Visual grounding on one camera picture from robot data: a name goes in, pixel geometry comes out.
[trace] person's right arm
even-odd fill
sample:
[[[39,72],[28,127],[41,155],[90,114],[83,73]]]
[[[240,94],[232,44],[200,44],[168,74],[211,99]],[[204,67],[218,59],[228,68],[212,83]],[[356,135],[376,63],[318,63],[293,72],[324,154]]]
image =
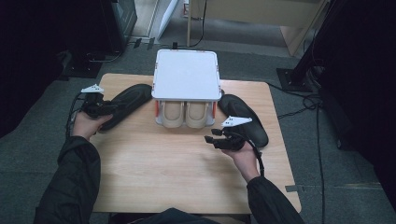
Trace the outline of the person's right arm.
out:
[[[238,151],[223,149],[247,181],[248,205],[259,223],[304,223],[286,196],[268,179],[260,176],[257,158],[249,143]]]

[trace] beige shoe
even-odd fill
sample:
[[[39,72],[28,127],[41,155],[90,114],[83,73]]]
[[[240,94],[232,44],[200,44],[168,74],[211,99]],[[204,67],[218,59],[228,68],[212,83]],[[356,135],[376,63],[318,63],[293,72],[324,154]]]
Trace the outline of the beige shoe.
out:
[[[186,124],[191,128],[204,128],[207,120],[206,102],[187,102]]]
[[[161,120],[163,127],[177,128],[184,121],[184,102],[180,101],[163,101],[162,102]]]

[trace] table top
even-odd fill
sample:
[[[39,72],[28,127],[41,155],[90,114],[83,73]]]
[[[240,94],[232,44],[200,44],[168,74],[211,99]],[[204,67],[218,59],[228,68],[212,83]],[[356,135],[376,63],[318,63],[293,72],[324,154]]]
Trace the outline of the table top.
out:
[[[104,99],[153,76],[105,74]],[[265,176],[301,211],[288,154],[269,87],[264,82],[221,80],[221,88],[242,98],[268,134],[262,150]],[[205,142],[226,120],[217,109],[213,126],[166,129],[155,121],[155,100],[139,107],[113,129],[91,138],[102,159],[102,179],[94,212],[160,213],[175,207],[194,214],[250,214],[246,181],[233,160]]]

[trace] person's left hand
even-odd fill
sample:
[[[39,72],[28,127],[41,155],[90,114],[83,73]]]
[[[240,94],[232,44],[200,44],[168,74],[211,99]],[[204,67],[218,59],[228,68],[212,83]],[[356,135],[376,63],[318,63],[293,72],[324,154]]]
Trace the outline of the person's left hand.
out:
[[[72,136],[81,136],[90,141],[97,131],[100,130],[102,124],[113,118],[113,115],[106,115],[97,119],[91,118],[85,112],[78,112],[76,115]]]

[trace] light wood surface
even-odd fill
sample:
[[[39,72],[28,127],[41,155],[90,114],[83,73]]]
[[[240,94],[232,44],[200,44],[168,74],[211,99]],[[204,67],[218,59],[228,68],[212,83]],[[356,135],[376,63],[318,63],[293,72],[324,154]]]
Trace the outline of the light wood surface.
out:
[[[318,20],[327,0],[216,0],[207,1],[207,19],[243,21],[280,26],[291,56]],[[187,46],[190,45],[191,17],[204,16],[205,0],[190,0]]]
[[[105,100],[126,88],[152,84],[153,76],[106,74]],[[288,155],[266,83],[222,80],[221,88],[242,98],[259,116],[269,144],[262,152],[265,175],[301,210]],[[95,212],[159,213],[175,207],[194,214],[250,214],[246,182],[228,156],[205,142],[226,119],[218,109],[213,126],[166,129],[155,122],[155,100],[115,128],[92,137],[102,159]]]

